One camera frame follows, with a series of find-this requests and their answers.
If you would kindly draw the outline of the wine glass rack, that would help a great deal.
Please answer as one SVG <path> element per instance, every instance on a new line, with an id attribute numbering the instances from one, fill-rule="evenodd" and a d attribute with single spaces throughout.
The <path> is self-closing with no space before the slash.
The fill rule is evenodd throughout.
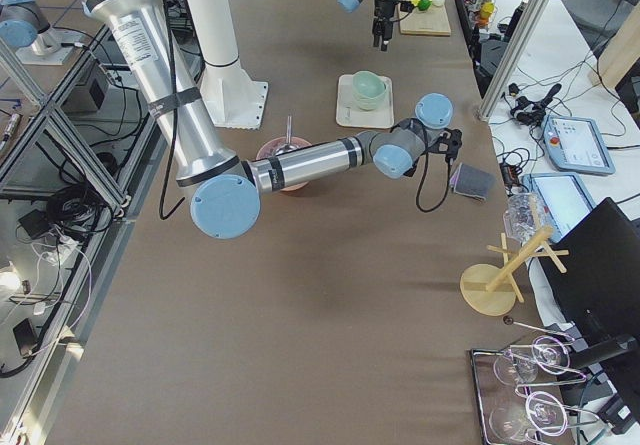
<path id="1" fill-rule="evenodd" d="M 558 444 L 591 426 L 599 431 L 588 442 L 596 444 L 611 433 L 595 412 L 562 400 L 563 389 L 593 382 L 570 359 L 574 343 L 547 330 L 499 350 L 469 351 L 483 444 Z"/>

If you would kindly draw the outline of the pink bowl with ice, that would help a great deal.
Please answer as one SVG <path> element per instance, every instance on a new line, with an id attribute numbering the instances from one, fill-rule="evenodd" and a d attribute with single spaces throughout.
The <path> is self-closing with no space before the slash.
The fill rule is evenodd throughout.
<path id="1" fill-rule="evenodd" d="M 308 181 L 295 179 L 291 182 L 285 176 L 285 166 L 280 158 L 310 145 L 310 142 L 295 136 L 290 139 L 285 136 L 277 137 L 262 145 L 253 161 L 254 178 L 259 192 L 293 192 L 305 187 Z"/>

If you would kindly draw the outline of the grey folded cloth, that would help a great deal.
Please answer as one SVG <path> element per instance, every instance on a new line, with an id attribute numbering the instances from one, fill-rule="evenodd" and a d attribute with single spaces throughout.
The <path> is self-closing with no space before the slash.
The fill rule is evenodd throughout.
<path id="1" fill-rule="evenodd" d="M 449 179 L 451 190 L 458 195 L 485 201 L 496 182 L 494 175 L 461 163 Z"/>

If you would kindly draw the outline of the cream rabbit serving tray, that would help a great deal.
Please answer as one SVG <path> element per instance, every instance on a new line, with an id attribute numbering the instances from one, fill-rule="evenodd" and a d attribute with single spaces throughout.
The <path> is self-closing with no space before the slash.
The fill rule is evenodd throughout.
<path id="1" fill-rule="evenodd" d="M 353 75 L 343 74 L 338 79 L 336 99 L 336 123 L 342 127 L 389 129 L 394 125 L 393 85 L 389 77 L 381 76 L 387 92 L 374 110 L 363 110 L 353 97 Z"/>

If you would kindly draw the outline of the wooden cup tree stand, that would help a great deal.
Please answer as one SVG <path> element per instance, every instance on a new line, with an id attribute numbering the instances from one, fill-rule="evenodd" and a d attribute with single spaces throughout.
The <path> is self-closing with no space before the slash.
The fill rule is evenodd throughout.
<path id="1" fill-rule="evenodd" d="M 518 251 L 506 248 L 506 236 L 503 236 L 502 247 L 487 246 L 503 255 L 504 264 L 497 267 L 481 263 L 464 270 L 460 291 L 467 304 L 480 314 L 498 317 L 507 314 L 517 302 L 523 303 L 524 296 L 514 272 L 530 258 L 550 258 L 561 273 L 566 273 L 567 268 L 560 257 L 568 256 L 570 252 L 566 249 L 553 250 L 549 244 L 551 234 L 550 226 L 542 226 Z"/>

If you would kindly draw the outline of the aluminium frame post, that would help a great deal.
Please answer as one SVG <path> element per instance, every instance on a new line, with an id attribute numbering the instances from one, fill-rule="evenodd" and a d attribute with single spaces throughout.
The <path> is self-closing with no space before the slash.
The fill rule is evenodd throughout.
<path id="1" fill-rule="evenodd" d="M 533 32 L 535 31 L 541 14 L 545 11 L 549 0 L 528 0 L 528 4 L 516 26 L 499 66 L 490 85 L 479 105 L 477 116 L 481 121 L 488 122 L 493 114 L 503 88 L 515 71 Z"/>

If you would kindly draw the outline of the teach pendant tablet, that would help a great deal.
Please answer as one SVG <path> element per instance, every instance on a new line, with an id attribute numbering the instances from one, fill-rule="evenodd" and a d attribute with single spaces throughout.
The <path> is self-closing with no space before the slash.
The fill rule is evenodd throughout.
<path id="1" fill-rule="evenodd" d="M 542 125 L 542 137 L 559 170 L 601 176 L 616 171 L 593 119 L 549 115 Z"/>
<path id="2" fill-rule="evenodd" d="M 525 174 L 521 182 L 542 199 L 554 227 L 557 243 L 596 206 L 581 177 L 575 172 Z"/>

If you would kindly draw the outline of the green lime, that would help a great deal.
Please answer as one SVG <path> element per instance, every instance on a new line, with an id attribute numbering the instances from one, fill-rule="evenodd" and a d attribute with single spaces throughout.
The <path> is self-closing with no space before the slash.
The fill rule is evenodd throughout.
<path id="1" fill-rule="evenodd" d="M 432 0 L 419 0 L 417 2 L 416 7 L 418 8 L 419 11 L 425 12 L 431 7 L 431 5 L 432 5 Z"/>

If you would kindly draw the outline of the bamboo cutting board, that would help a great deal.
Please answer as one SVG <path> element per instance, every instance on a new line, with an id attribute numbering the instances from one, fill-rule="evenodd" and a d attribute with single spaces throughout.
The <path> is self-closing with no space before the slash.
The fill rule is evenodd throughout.
<path id="1" fill-rule="evenodd" d="M 405 0 L 403 5 L 411 4 Z M 400 11 L 400 31 L 404 35 L 450 36 L 451 27 L 446 13 L 445 3 L 442 7 L 433 4 L 421 12 L 414 8 L 410 12 Z"/>

